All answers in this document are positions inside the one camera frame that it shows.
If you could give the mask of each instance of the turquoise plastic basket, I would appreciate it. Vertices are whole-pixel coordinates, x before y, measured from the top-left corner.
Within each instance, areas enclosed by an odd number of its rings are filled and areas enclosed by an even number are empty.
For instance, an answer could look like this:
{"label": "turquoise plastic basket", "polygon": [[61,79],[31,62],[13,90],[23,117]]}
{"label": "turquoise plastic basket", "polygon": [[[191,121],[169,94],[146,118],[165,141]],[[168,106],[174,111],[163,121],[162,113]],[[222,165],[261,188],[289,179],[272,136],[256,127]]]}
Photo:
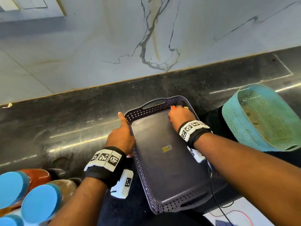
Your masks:
{"label": "turquoise plastic basket", "polygon": [[222,115],[239,143],[262,152],[301,147],[301,120],[269,87],[241,87],[224,104]]}

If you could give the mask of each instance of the white plastic device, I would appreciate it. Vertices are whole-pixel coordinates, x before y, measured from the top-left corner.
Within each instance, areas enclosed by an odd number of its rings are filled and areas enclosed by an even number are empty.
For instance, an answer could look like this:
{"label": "white plastic device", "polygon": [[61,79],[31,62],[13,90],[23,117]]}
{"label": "white plastic device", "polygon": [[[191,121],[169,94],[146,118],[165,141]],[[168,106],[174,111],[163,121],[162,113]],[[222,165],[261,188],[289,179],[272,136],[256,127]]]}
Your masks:
{"label": "white plastic device", "polygon": [[194,159],[195,159],[198,163],[200,163],[201,161],[203,161],[203,160],[206,159],[206,158],[205,158],[200,152],[198,152],[197,150],[192,149],[192,148],[190,148],[190,147],[188,147],[188,146],[187,146],[187,148],[188,148],[189,152],[192,154],[192,156],[194,157]]}
{"label": "white plastic device", "polygon": [[125,199],[129,194],[133,176],[133,171],[124,169],[117,184],[111,188],[111,195],[117,198]]}

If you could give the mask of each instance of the tray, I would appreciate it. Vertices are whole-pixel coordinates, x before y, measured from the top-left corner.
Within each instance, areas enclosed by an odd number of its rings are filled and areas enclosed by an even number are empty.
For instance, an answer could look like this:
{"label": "tray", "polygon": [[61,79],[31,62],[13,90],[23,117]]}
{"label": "tray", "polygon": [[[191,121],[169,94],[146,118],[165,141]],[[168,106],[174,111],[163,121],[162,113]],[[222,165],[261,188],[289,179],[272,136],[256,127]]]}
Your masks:
{"label": "tray", "polygon": [[[158,98],[125,114],[136,139],[134,161],[155,214],[192,209],[212,196],[207,161],[197,163],[174,131],[168,116],[171,105],[187,106],[198,119],[183,96]],[[225,186],[221,179],[211,182],[215,192]]]}

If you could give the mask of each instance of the yellow sticker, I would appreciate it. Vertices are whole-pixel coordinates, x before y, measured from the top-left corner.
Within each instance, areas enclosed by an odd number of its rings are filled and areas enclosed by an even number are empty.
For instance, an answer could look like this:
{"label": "yellow sticker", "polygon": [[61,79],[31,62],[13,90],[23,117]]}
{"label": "yellow sticker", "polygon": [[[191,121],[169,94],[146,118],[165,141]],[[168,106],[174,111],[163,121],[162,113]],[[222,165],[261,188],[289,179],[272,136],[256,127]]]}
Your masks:
{"label": "yellow sticker", "polygon": [[163,147],[163,148],[162,148],[162,151],[165,153],[165,152],[168,152],[168,151],[171,150],[171,149],[172,149],[172,146],[171,146],[171,144],[169,144],[169,145]]}

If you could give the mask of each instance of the black cable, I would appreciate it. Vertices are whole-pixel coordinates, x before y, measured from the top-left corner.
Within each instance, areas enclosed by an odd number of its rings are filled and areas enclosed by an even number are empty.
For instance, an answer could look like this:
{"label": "black cable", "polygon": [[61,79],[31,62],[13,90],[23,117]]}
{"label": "black cable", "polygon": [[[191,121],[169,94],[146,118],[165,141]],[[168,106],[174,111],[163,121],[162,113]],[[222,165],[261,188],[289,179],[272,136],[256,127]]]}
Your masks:
{"label": "black cable", "polygon": [[232,201],[232,203],[230,204],[230,205],[227,205],[227,206],[221,206],[221,208],[223,209],[223,208],[228,208],[228,207],[230,207],[231,205],[233,205],[234,204],[234,201]]}
{"label": "black cable", "polygon": [[213,199],[215,201],[215,204],[217,205],[217,207],[220,209],[220,211],[223,213],[223,215],[225,216],[225,218],[229,221],[229,223],[234,226],[231,221],[228,219],[228,217],[226,216],[226,214],[222,211],[222,209],[220,208],[219,204],[217,203],[216,199],[215,199],[215,196],[214,196],[214,193],[213,193],[213,190],[212,190],[212,183],[211,183],[211,178],[212,178],[212,168],[210,167],[210,164],[209,164],[209,161],[207,160],[207,166],[208,166],[208,173],[209,173],[209,183],[210,183],[210,189],[211,189],[211,193],[212,193],[212,196],[213,196]]}

